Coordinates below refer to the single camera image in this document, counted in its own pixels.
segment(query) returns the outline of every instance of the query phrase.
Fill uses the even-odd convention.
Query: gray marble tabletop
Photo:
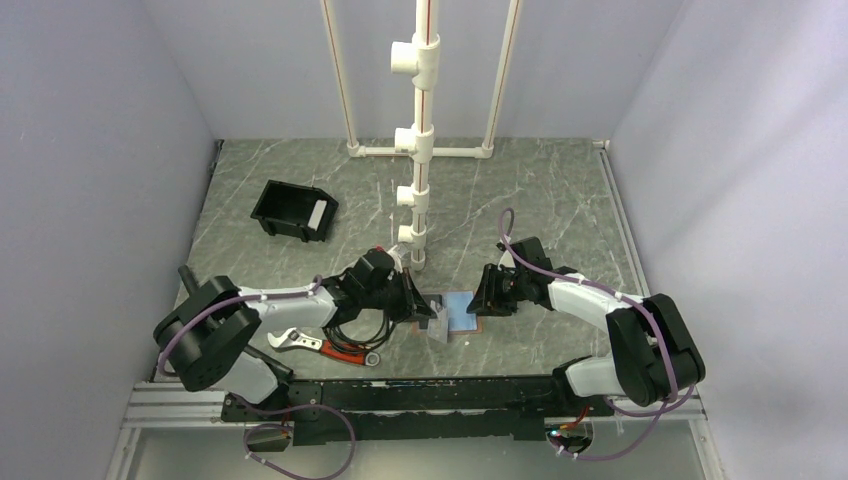
[[[479,145],[450,139],[440,146]],[[387,141],[368,144],[388,145]],[[395,188],[411,183],[406,157],[349,158],[336,139],[226,141],[194,236],[189,265],[198,278],[229,275],[256,288],[307,284],[339,273],[375,245],[390,246],[410,211],[395,205]],[[250,218],[268,180],[314,185],[339,201],[326,242],[267,235]],[[414,274],[422,292],[473,290],[500,252],[497,219],[512,206],[514,238],[538,236],[554,266],[635,292],[625,246],[603,171],[587,139],[499,139],[494,156],[437,158],[430,169],[427,265]],[[184,298],[181,292],[178,301]],[[307,351],[274,352],[299,378],[387,378],[549,373],[572,358],[609,352],[594,327],[526,304],[517,315],[481,319],[482,332],[452,335],[447,344],[401,324],[380,350],[379,366],[357,367]],[[343,327],[366,338],[380,315],[364,311]],[[306,330],[321,336],[320,330]]]

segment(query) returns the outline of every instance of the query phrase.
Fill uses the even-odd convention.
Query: black plastic box
[[[338,208],[339,202],[320,188],[268,180],[250,218],[259,220],[268,235],[323,242]]]

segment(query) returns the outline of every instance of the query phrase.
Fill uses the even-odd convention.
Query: white object inside bin
[[[324,216],[324,210],[326,209],[326,200],[318,200],[315,202],[315,207],[312,209],[312,215],[309,217],[309,223],[307,223],[306,226],[312,230],[318,230],[318,225],[321,223],[321,218]]]

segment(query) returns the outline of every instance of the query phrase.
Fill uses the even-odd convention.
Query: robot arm
[[[285,386],[291,371],[246,353],[255,336],[291,327],[333,328],[363,309],[381,310],[389,322],[429,318],[430,307],[398,260],[371,249],[341,274],[296,288],[252,289],[214,277],[189,292],[153,337],[186,390],[215,387],[258,404]]]
[[[669,351],[678,387],[683,389],[704,379],[703,360],[671,298],[663,294],[648,298],[620,293],[609,296],[587,288],[581,285],[585,277],[576,270],[554,270],[536,237],[510,242],[510,247],[532,265],[574,281],[554,279],[520,263],[516,265],[511,254],[505,252],[498,265],[484,268],[468,312],[507,316],[518,310],[518,302],[526,300],[574,315],[607,333],[612,358],[576,359],[560,367],[575,395],[626,395],[637,405],[647,406],[671,393],[657,339],[646,319],[622,301],[624,297],[640,303],[653,315]]]

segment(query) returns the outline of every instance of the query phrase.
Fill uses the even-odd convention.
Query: small tray
[[[338,208],[339,202],[320,188],[268,180],[250,218],[268,235],[323,242]]]

